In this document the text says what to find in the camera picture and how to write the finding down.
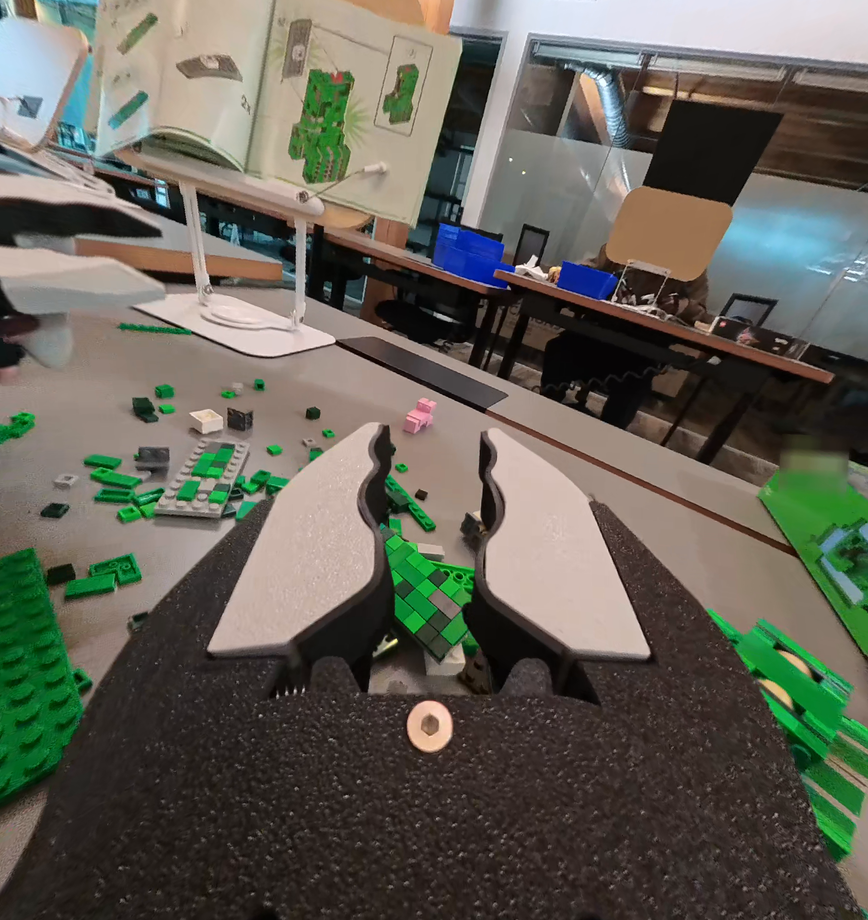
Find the single blue bin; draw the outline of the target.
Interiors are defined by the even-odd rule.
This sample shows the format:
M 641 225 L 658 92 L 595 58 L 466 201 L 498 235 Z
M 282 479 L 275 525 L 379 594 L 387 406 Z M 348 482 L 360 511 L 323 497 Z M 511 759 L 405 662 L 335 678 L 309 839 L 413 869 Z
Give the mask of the single blue bin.
M 593 300 L 607 301 L 614 293 L 619 278 L 610 272 L 597 270 L 585 264 L 564 261 L 558 274 L 556 287 Z

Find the white rounded panel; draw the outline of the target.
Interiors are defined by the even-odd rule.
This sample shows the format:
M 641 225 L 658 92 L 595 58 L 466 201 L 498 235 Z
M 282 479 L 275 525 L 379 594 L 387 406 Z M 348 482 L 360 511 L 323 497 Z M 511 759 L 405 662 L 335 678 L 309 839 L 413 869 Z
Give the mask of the white rounded panel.
M 89 56 L 77 28 L 32 18 L 0 21 L 0 143 L 21 153 L 44 147 Z

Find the tan board stand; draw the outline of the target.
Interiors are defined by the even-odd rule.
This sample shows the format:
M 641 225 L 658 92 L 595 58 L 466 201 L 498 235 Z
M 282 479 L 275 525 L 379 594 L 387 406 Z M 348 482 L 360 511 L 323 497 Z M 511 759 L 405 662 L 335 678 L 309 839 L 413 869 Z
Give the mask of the tan board stand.
M 630 191 L 605 245 L 607 258 L 623 267 L 612 302 L 621 302 L 621 292 L 636 271 L 660 278 L 655 298 L 667 281 L 706 277 L 733 215 L 732 207 L 721 201 L 646 186 Z

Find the grey desk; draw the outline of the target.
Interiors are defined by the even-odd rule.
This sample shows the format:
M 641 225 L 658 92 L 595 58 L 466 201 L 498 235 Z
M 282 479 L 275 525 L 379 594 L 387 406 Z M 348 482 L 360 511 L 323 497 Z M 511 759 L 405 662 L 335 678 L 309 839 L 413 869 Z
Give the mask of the grey desk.
M 282 443 L 304 429 L 288 420 L 294 406 L 330 405 L 335 432 L 350 434 L 377 421 L 393 428 L 396 456 L 410 492 L 424 489 L 428 513 L 437 523 L 429 540 L 450 560 L 467 563 L 460 535 L 465 512 L 479 509 L 477 476 L 480 432 L 505 431 L 542 455 L 607 504 L 703 606 L 713 608 L 737 627 L 768 619 L 854 685 L 851 713 L 868 726 L 868 661 L 856 649 L 808 572 L 787 546 L 758 498 L 758 488 L 727 473 L 701 465 L 633 434 L 615 435 L 609 427 L 551 403 L 514 385 L 492 383 L 506 396 L 496 408 L 479 412 L 435 394 L 401 375 L 333 346 L 291 358 L 258 362 L 225 351 L 202 339 L 120 331 L 122 322 L 139 321 L 121 310 L 78 314 L 73 320 L 76 351 L 69 365 L 49 371 L 26 363 L 8 385 L 0 386 L 0 421 L 25 410 L 48 419 L 51 430 L 65 431 L 69 447 L 57 447 L 57 470 L 79 472 L 91 453 L 129 457 L 143 441 L 138 432 L 164 422 L 171 404 L 183 414 L 170 428 L 179 430 L 192 410 L 224 410 L 220 397 L 230 383 L 250 385 L 263 378 L 278 385 L 284 407 L 268 409 L 279 420 Z M 433 424 L 417 434 L 403 431 L 406 414 L 418 399 L 437 402 Z M 0 447 L 0 489 L 11 492 L 12 459 L 21 462 L 29 447 L 23 437 Z M 114 543 L 127 543 L 148 527 L 159 546 L 171 545 L 191 569 L 233 525 L 222 522 L 208 532 L 179 523 L 164 537 L 156 522 L 118 527 L 109 506 L 88 502 L 85 517 L 96 521 Z M 0 557 L 22 550 L 23 543 L 0 536 Z M 71 650 L 74 664 L 98 682 L 127 641 L 127 618 L 149 611 L 179 579 L 146 574 L 143 583 L 115 598 L 111 638 L 89 638 Z M 858 822 L 854 850 L 844 863 L 847 880 L 868 911 L 868 793 Z

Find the green brick set box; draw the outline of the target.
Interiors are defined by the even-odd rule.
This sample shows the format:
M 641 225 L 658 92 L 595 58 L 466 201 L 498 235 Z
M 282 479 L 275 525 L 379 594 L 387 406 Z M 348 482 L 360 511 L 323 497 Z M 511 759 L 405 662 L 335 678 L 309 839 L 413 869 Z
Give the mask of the green brick set box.
M 759 497 L 868 657 L 868 496 L 846 454 L 801 445 L 783 453 Z

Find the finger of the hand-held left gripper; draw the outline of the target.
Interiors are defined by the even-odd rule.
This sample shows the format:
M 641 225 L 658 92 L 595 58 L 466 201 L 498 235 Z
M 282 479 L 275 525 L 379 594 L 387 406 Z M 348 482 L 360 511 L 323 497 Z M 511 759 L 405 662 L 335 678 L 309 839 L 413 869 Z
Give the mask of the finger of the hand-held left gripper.
M 164 286 L 116 259 L 0 246 L 0 304 L 31 316 L 157 302 Z
M 110 192 L 0 173 L 0 245 L 26 235 L 160 238 L 162 229 L 148 212 Z

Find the silver air duct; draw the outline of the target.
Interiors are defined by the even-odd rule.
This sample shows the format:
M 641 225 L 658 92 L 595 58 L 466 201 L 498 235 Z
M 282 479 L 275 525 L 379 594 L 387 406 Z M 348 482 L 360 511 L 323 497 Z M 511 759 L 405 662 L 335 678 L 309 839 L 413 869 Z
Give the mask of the silver air duct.
M 567 65 L 573 78 L 557 136 L 604 146 L 628 149 L 624 88 L 620 75 L 595 63 Z

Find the dark brick set box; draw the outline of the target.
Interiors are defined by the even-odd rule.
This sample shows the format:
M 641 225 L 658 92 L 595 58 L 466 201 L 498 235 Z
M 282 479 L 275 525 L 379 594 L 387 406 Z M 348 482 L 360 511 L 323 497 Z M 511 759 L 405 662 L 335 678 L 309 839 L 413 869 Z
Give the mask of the dark brick set box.
M 805 339 L 797 339 L 729 316 L 717 317 L 711 334 L 744 347 L 793 360 L 801 358 L 809 348 Z

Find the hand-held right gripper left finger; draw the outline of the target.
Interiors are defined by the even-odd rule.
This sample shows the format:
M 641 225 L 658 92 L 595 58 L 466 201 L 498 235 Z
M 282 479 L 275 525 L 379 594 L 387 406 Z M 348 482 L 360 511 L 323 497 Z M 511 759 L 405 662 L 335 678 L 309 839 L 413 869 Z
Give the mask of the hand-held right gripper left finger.
M 392 468 L 387 424 L 361 426 L 304 466 L 266 520 L 208 644 L 213 658 L 279 658 L 310 671 L 339 658 L 369 684 L 394 623 L 382 526 Z

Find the pile of loose green bricks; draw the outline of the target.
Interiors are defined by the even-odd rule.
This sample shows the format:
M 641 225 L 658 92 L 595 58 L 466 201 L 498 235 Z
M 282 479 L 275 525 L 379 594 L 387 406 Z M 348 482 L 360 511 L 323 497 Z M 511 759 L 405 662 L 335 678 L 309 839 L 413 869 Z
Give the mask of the pile of loose green bricks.
M 51 430 L 47 418 L 38 419 L 37 427 L 32 428 L 33 418 L 28 414 L 8 423 L 10 429 L 17 421 L 24 421 L 29 450 L 21 462 L 12 459 L 12 491 L 0 489 L 0 536 L 23 543 L 22 550 L 35 550 L 45 571 L 67 650 L 80 650 L 89 638 L 113 637 L 114 622 L 105 617 L 115 612 L 115 598 L 131 585 L 142 584 L 144 575 L 157 577 L 161 573 L 177 580 L 190 571 L 175 556 L 171 545 L 155 543 L 151 525 L 146 536 L 135 534 L 127 543 L 119 544 L 105 530 L 93 530 L 96 521 L 85 517 L 89 501 L 93 505 L 108 505 L 108 513 L 117 519 L 118 527 L 152 520 L 164 537 L 172 537 L 168 528 L 179 523 L 193 523 L 216 533 L 222 520 L 230 518 L 229 511 L 237 512 L 239 520 L 254 509 L 269 512 L 271 502 L 304 466 L 370 423 L 359 425 L 350 434 L 344 432 L 343 425 L 335 432 L 329 428 L 330 405 L 325 412 L 297 405 L 287 419 L 301 424 L 303 437 L 290 436 L 282 443 L 279 420 L 271 419 L 268 413 L 268 409 L 284 407 L 278 385 L 263 385 L 256 380 L 253 389 L 237 394 L 231 387 L 224 396 L 229 398 L 226 409 L 215 410 L 225 420 L 221 432 L 200 434 L 190 427 L 189 418 L 181 430 L 170 428 L 172 421 L 183 416 L 171 404 L 162 405 L 168 409 L 164 422 L 149 431 L 138 432 L 141 440 L 154 441 L 149 446 L 170 448 L 171 466 L 164 480 L 144 480 L 136 471 L 134 455 L 138 447 L 147 444 L 131 450 L 127 459 L 95 452 L 82 458 L 83 468 L 79 472 L 57 470 L 53 451 L 69 447 L 65 431 Z M 227 427 L 229 406 L 254 412 L 251 431 L 232 431 Z M 204 438 L 248 443 L 251 448 L 243 474 L 236 481 L 221 517 L 202 520 L 157 516 L 156 504 L 165 487 Z

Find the open instruction booklet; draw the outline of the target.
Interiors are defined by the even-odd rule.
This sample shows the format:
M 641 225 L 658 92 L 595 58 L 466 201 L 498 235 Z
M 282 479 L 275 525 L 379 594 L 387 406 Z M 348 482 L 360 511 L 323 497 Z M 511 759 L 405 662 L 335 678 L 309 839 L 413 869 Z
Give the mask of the open instruction booklet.
M 103 2 L 97 154 L 330 226 L 415 225 L 463 44 L 349 2 Z

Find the white book stand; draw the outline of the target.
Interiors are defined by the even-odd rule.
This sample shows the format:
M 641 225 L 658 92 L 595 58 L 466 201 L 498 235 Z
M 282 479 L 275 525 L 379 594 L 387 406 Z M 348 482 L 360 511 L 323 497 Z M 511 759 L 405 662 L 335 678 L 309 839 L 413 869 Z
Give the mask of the white book stand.
M 169 294 L 139 306 L 139 311 L 190 329 L 194 334 L 255 358 L 283 358 L 333 346 L 336 338 L 305 324 L 306 236 L 308 225 L 323 228 L 356 226 L 365 213 L 325 203 L 317 192 L 283 180 L 253 178 L 245 173 L 141 143 L 116 151 L 129 165 L 160 178 L 176 181 L 185 204 L 195 293 Z M 212 284 L 207 268 L 204 234 L 198 208 L 198 190 L 253 210 L 265 205 L 268 213 L 292 219 L 295 231 L 295 287 L 286 316 L 221 293 Z

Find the green checkered brick assembly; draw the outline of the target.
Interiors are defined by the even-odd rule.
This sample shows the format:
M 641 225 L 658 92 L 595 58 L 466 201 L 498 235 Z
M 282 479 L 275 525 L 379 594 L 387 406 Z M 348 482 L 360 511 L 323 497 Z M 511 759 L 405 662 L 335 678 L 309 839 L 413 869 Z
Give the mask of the green checkered brick assembly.
M 396 622 L 436 661 L 461 647 L 474 655 L 479 644 L 465 620 L 472 602 L 474 569 L 434 561 L 389 526 L 381 527 L 395 592 Z

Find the grey brick plate green tiles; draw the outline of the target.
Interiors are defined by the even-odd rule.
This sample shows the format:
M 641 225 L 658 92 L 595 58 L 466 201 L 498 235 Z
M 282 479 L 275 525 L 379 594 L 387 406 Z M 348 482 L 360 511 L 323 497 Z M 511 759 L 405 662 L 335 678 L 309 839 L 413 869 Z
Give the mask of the grey brick plate green tiles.
M 209 438 L 199 441 L 165 487 L 156 515 L 218 520 L 250 452 L 248 443 Z

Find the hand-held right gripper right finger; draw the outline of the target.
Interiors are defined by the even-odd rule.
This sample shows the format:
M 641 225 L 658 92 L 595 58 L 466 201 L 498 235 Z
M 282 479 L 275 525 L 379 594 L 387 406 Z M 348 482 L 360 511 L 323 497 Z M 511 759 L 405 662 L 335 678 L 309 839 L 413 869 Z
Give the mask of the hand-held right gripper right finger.
M 587 684 L 583 662 L 651 661 L 589 495 L 497 428 L 481 434 L 478 472 L 485 533 L 464 616 L 496 684 L 524 660 L 551 684 Z

